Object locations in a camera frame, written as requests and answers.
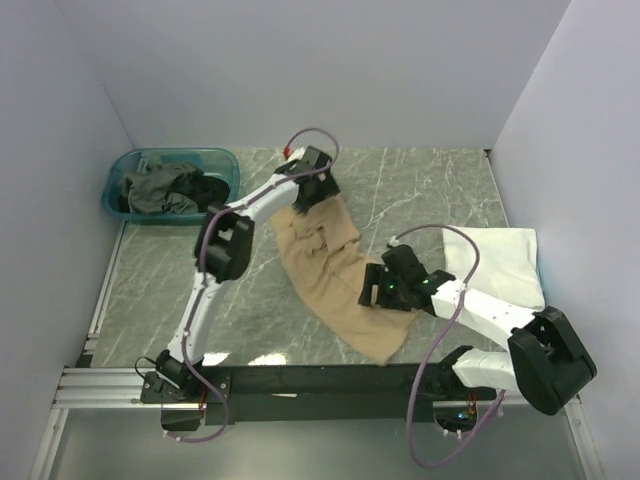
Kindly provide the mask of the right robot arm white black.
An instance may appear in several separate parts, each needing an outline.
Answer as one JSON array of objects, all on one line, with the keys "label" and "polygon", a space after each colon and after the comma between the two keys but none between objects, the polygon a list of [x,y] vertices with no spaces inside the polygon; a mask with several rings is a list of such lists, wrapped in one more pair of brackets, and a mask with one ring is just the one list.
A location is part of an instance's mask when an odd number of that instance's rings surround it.
[{"label": "right robot arm white black", "polygon": [[469,345],[428,364],[418,390],[434,399],[460,399],[474,389],[519,393],[537,411],[554,415],[597,375],[566,315],[516,306],[475,289],[452,274],[428,272],[405,244],[365,267],[358,300],[366,307],[453,318],[500,346],[498,352]]}]

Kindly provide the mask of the beige t shirt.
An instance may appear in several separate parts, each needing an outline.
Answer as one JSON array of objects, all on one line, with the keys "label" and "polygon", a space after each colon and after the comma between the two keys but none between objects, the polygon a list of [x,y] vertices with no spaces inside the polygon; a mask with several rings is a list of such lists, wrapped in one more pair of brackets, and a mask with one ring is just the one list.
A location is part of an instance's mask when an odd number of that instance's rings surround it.
[{"label": "beige t shirt", "polygon": [[339,196],[271,216],[283,267],[299,298],[341,340],[378,365],[403,346],[415,312],[358,303],[366,265],[360,233]]}]

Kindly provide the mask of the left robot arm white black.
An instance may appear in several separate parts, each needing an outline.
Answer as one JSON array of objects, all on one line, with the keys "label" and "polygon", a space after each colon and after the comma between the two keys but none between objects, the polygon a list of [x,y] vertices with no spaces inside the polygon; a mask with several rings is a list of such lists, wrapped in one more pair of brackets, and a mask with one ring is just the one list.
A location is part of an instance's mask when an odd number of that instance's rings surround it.
[{"label": "left robot arm white black", "polygon": [[145,374],[140,401],[186,403],[220,389],[204,377],[202,361],[217,311],[232,285],[246,272],[255,229],[285,207],[307,212],[337,195],[330,168],[337,158],[309,146],[294,152],[262,186],[228,205],[213,205],[194,250],[191,296],[172,340]]}]

